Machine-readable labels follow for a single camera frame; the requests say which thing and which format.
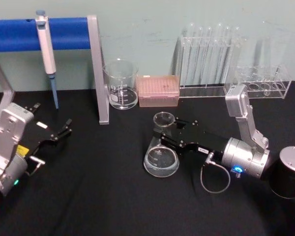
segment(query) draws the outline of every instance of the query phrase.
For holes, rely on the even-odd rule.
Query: cable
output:
[[[224,171],[226,172],[226,174],[227,174],[227,176],[228,176],[228,183],[227,183],[226,187],[225,187],[224,189],[220,190],[220,191],[210,191],[210,190],[208,190],[208,189],[205,187],[205,185],[203,184],[203,180],[202,180],[203,166],[201,167],[201,171],[200,171],[200,182],[201,182],[201,185],[202,185],[202,187],[205,189],[206,192],[214,193],[214,194],[223,193],[223,192],[225,192],[225,191],[228,189],[228,187],[229,187],[230,184],[231,184],[231,175],[230,175],[230,173],[228,172],[228,170],[226,170],[226,168],[225,168],[224,166],[221,166],[221,165],[218,165],[218,164],[215,164],[215,163],[214,163],[213,165],[214,165],[214,166],[217,166],[217,167],[219,167],[219,168],[221,168],[222,170],[224,170]]]

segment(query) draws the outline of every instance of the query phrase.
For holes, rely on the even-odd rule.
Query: blue led light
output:
[[[242,173],[243,172],[242,168],[239,167],[239,166],[234,166],[233,170],[236,171],[237,173]]]

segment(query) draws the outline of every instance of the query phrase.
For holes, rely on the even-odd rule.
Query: light green wall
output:
[[[169,73],[176,39],[186,24],[222,22],[259,37],[264,21],[277,38],[272,63],[285,62],[295,80],[295,0],[0,0],[0,19],[34,18],[37,9],[52,18],[96,14],[105,59],[128,58],[140,74],[158,75]],[[284,54],[287,30],[293,40]],[[250,63],[248,54],[241,64]],[[58,89],[92,87],[88,50],[59,51],[55,57]],[[0,64],[16,90],[49,89],[39,52],[0,53]]]

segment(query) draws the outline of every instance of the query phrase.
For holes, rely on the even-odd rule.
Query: blue metal bar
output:
[[[90,49],[86,17],[51,18],[54,50]],[[40,51],[35,19],[0,20],[0,52]]]

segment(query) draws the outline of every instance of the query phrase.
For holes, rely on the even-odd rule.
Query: white label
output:
[[[205,153],[205,154],[208,154],[208,150],[206,150],[206,149],[204,149],[204,148],[202,148],[202,147],[199,147],[199,148],[198,148],[198,151],[203,152],[203,153]]]
[[[37,122],[36,124],[44,129],[46,129],[48,127],[47,125],[43,124],[42,122]]]
[[[110,94],[110,98],[114,101],[114,102],[118,102],[118,97],[114,94]]]

